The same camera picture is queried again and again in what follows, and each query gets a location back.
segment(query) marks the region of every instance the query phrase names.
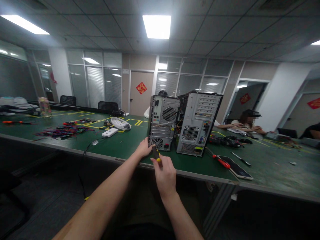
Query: white fan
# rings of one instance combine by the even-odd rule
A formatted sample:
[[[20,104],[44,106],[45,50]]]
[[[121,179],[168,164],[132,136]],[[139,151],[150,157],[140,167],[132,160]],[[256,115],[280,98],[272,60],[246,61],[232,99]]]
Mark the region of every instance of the white fan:
[[[130,130],[131,129],[131,125],[121,118],[112,117],[111,123],[116,128],[119,128],[121,130]]]

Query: table leg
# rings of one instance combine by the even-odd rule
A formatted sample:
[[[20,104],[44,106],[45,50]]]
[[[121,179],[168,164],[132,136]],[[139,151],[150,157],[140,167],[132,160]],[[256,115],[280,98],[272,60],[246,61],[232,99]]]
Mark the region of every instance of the table leg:
[[[235,185],[228,183],[223,183],[220,186],[219,192],[208,212],[207,217],[204,220],[203,227],[206,239],[213,239],[213,232],[218,226],[223,214],[227,210],[231,201],[231,195],[233,194],[235,188]]]

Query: ceiling light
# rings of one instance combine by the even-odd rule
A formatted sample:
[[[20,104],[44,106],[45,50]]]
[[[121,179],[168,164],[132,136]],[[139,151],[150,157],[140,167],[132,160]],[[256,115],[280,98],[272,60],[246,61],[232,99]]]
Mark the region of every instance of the ceiling light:
[[[314,43],[311,43],[311,45],[320,45],[320,40]]]
[[[23,27],[24,29],[27,29],[28,31],[34,34],[50,35],[50,33],[47,33],[46,31],[42,30],[41,28],[37,27],[33,23],[25,20],[24,18],[18,15],[1,15],[1,17],[9,20],[10,22],[17,24],[20,27]]]
[[[93,60],[92,58],[82,58],[82,59],[84,59],[84,60],[87,61],[88,63],[99,64],[99,65],[100,65],[100,63],[96,62],[96,61]]]
[[[165,70],[167,70],[167,68],[168,68],[168,64],[166,64],[166,63],[159,63],[159,64],[158,64],[158,69],[165,69]]]
[[[169,39],[171,16],[143,15],[148,38]]]

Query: workbench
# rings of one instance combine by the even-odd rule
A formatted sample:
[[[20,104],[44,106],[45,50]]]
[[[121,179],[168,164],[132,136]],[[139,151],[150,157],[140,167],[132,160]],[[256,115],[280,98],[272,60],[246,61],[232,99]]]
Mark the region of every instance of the workbench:
[[[43,132],[49,127],[62,125],[67,121],[79,121],[83,118],[96,120],[95,123],[79,123],[92,131],[78,134],[65,140],[52,138],[40,139],[34,134]],[[19,114],[17,116],[1,116],[1,121],[34,121],[34,124],[1,123],[0,137],[11,140],[45,146],[61,151],[83,154],[87,146],[95,139],[102,138],[104,130],[99,129],[103,122],[110,119],[108,114],[85,111],[52,111],[52,117],[37,117]],[[87,150],[87,156],[121,164],[135,151],[139,143],[147,137],[148,119],[129,115],[123,117],[132,127],[130,131],[119,131],[111,138],[100,140]],[[222,137],[235,135],[234,133],[213,128],[213,134]],[[289,148],[282,143],[268,139],[252,140],[253,144],[246,144],[245,148],[230,148],[208,144],[208,148],[216,155],[228,156],[247,171],[254,180],[237,179],[229,170],[224,168],[207,151],[203,157],[177,154],[172,146],[170,152],[163,155],[172,159],[177,174],[202,181],[215,182],[219,185],[219,192],[208,212],[204,222],[206,238],[210,239],[214,229],[227,209],[231,195],[242,189],[268,192],[286,197],[320,202],[320,151],[302,145],[302,149]],[[231,151],[242,157],[250,164],[249,167],[237,159]],[[152,154],[141,160],[140,166],[153,169],[150,160]]]

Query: computer tower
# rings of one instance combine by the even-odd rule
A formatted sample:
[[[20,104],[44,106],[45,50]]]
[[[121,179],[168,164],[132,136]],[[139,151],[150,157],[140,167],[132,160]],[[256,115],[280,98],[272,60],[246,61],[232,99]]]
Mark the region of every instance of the computer tower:
[[[190,92],[179,96],[176,151],[202,157],[223,95]]]
[[[179,98],[157,95],[151,97],[148,123],[149,145],[155,144],[158,150],[170,151],[179,105]]]

